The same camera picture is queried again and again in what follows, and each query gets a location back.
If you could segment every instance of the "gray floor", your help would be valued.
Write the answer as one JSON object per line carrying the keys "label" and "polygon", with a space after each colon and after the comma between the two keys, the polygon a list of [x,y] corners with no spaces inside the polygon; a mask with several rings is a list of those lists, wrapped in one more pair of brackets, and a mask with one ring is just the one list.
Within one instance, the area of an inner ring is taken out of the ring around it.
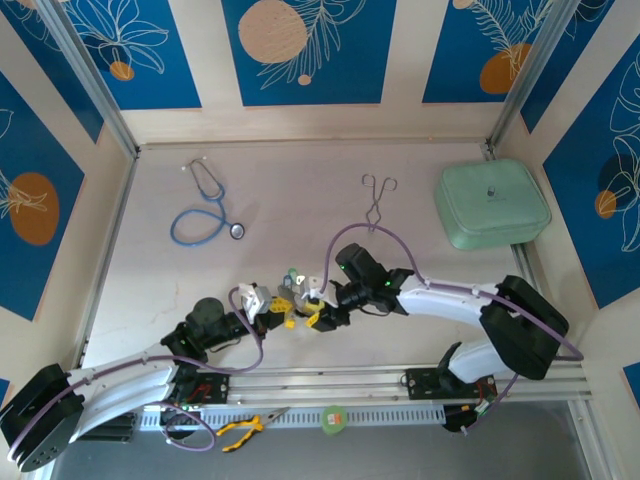
{"label": "gray floor", "polygon": [[183,452],[155,432],[129,445],[80,442],[53,480],[572,480],[585,472],[566,406],[510,404],[468,438],[439,426],[347,427],[336,437],[274,429],[229,454]]}

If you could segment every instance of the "metal bracket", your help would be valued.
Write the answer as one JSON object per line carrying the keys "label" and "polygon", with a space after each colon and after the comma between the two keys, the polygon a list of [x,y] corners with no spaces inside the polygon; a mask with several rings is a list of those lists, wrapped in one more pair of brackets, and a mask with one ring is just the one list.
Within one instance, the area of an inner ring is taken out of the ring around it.
{"label": "metal bracket", "polygon": [[224,405],[229,394],[229,375],[198,373],[194,388],[186,396],[186,405]]}
{"label": "metal bracket", "polygon": [[473,385],[462,383],[460,388],[456,389],[455,394],[452,394],[440,385],[440,374],[437,368],[409,368],[405,375],[409,400],[450,400],[454,398],[478,400],[483,396],[494,395],[495,380],[492,376],[483,377]]}

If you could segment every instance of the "beige circle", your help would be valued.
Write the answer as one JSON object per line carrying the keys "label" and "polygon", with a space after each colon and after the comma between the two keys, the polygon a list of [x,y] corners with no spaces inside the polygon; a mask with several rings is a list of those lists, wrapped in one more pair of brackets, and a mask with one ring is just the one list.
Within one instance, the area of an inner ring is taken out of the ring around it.
{"label": "beige circle", "polygon": [[282,0],[260,0],[238,24],[240,42],[247,54],[261,63],[291,60],[307,45],[302,17]]}
{"label": "beige circle", "polygon": [[475,0],[453,0],[453,6],[458,10],[464,10],[465,8],[469,8],[473,5]]}

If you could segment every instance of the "forceps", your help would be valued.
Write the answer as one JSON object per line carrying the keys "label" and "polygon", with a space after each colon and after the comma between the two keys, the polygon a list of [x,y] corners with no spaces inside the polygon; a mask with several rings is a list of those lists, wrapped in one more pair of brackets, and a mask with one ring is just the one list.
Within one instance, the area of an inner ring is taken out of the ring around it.
{"label": "forceps", "polygon": [[398,181],[395,178],[387,177],[382,182],[382,188],[380,189],[380,193],[376,194],[376,177],[375,175],[371,175],[370,173],[365,173],[362,176],[362,184],[365,187],[371,188],[371,199],[373,203],[371,204],[371,208],[367,211],[365,215],[367,218],[367,223],[369,223],[369,232],[373,232],[375,230],[376,225],[380,223],[382,220],[382,214],[380,213],[380,200],[382,199],[382,195],[385,190],[393,192],[396,188],[398,188]]}

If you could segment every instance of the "orange circle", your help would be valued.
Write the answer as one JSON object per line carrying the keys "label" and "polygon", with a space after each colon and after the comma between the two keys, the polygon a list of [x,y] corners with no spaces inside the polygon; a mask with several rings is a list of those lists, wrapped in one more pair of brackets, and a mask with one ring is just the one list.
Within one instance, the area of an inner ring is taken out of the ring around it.
{"label": "orange circle", "polygon": [[109,66],[109,71],[111,72],[111,75],[116,77],[118,80],[122,80],[123,82],[132,80],[133,76],[135,75],[135,72],[133,71],[133,68],[131,68],[131,65],[120,61],[113,62]]}
{"label": "orange circle", "polygon": [[616,196],[609,190],[604,190],[596,197],[596,212],[605,220],[616,213]]}
{"label": "orange circle", "polygon": [[47,177],[23,173],[11,184],[11,225],[25,242],[43,246],[51,241],[60,219],[58,194]]}
{"label": "orange circle", "polygon": [[509,93],[529,50],[530,44],[519,43],[509,50],[496,53],[482,68],[480,88],[494,95]]}

